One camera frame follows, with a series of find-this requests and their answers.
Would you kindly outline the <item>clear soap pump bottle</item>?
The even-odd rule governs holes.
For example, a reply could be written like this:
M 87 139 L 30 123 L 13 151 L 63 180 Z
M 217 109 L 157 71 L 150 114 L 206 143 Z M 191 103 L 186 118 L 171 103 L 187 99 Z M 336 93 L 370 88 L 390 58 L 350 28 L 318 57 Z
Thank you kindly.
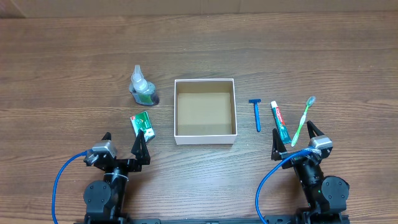
M 156 87 L 152 82 L 147 81 L 141 71 L 140 65 L 135 65 L 131 75 L 129 91 L 137 104 L 144 106 L 155 106 L 159 104 L 159 97 Z

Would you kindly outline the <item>green red toothpaste tube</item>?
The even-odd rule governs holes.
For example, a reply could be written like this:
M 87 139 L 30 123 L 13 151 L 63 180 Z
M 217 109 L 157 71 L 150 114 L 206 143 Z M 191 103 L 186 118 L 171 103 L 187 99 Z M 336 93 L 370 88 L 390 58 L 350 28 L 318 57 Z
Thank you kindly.
M 272 113 L 274 115 L 275 123 L 277 126 L 277 130 L 279 133 L 279 136 L 284 144 L 289 144 L 292 142 L 290 135 L 288 133 L 287 127 L 285 125 L 284 119 L 282 117 L 282 114 L 280 112 L 280 108 L 277 105 L 276 101 L 271 102 L 271 109 Z

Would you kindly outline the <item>green white soap packet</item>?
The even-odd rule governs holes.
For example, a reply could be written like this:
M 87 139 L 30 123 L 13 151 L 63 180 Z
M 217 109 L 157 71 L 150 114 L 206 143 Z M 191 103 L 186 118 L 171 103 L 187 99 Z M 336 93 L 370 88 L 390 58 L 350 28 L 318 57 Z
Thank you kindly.
M 142 131 L 146 142 L 155 138 L 155 131 L 146 111 L 131 116 L 130 120 L 136 136 L 139 134 L 139 131 Z

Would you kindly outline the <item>green clear toothbrush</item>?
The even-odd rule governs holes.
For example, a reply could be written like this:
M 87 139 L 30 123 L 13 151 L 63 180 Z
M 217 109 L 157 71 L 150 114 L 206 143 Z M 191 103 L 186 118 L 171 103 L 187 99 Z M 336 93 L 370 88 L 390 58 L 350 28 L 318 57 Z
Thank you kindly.
M 292 139 L 292 142 L 291 142 L 291 146 L 292 147 L 294 147 L 296 145 L 297 141 L 298 141 L 298 138 L 299 138 L 299 135 L 300 135 L 300 132 L 301 132 L 301 128 L 302 128 L 302 126 L 303 126 L 303 124 L 304 124 L 304 122 L 305 122 L 305 120 L 307 118 L 307 111 L 315 103 L 315 101 L 316 101 L 316 96 L 311 96 L 307 100 L 305 110 L 304 110 L 303 115 L 302 115 L 302 117 L 300 119 L 300 122 L 299 122 L 299 126 L 298 126 L 297 131 L 296 131 L 296 133 L 295 133 L 295 135 L 294 135 L 294 137 Z

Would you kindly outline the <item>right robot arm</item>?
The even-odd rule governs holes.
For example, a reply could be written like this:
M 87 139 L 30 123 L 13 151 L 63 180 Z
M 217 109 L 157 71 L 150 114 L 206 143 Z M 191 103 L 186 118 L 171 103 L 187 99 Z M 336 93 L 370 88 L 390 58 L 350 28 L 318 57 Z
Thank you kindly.
M 293 168 L 302 186 L 308 206 L 299 208 L 293 215 L 265 216 L 267 223 L 349 223 L 346 201 L 349 196 L 349 184 L 334 175 L 325 176 L 320 164 L 332 149 L 332 140 L 321 132 L 311 121 L 307 121 L 310 142 L 307 154 L 293 156 L 283 144 L 277 129 L 272 130 L 273 144 L 271 159 L 284 161 L 283 169 Z

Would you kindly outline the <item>blue disposable razor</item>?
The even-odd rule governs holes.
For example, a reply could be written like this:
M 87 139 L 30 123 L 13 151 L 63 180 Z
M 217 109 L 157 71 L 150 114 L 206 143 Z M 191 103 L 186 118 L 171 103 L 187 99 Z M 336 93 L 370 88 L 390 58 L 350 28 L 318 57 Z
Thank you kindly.
M 260 116 L 259 116 L 259 107 L 258 103 L 261 102 L 261 99 L 251 99 L 249 100 L 250 103 L 254 105 L 254 116 L 256 120 L 256 130 L 257 132 L 261 131 L 261 122 L 260 122 Z

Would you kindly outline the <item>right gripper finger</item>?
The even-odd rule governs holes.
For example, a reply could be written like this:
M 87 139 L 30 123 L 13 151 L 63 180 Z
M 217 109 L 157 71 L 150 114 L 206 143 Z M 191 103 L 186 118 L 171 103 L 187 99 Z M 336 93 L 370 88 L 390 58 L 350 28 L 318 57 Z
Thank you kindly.
M 307 121 L 307 129 L 310 139 L 324 135 L 310 120 Z
M 274 128 L 272 130 L 272 152 L 271 159 L 273 161 L 280 161 L 287 157 L 287 150 L 284 143 L 282 142 L 278 130 Z

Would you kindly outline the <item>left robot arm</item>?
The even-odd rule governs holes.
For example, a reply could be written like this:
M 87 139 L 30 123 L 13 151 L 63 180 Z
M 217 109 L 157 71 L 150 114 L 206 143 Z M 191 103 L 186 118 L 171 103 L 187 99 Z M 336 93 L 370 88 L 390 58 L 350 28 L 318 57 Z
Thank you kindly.
M 123 212 L 124 196 L 129 182 L 129 173 L 140 172 L 143 165 L 150 164 L 144 132 L 139 131 L 134 141 L 130 159 L 118 159 L 116 146 L 107 132 L 84 158 L 87 166 L 94 166 L 104 172 L 103 180 L 90 183 L 83 194 L 86 203 L 85 223 L 132 223 L 131 217 Z

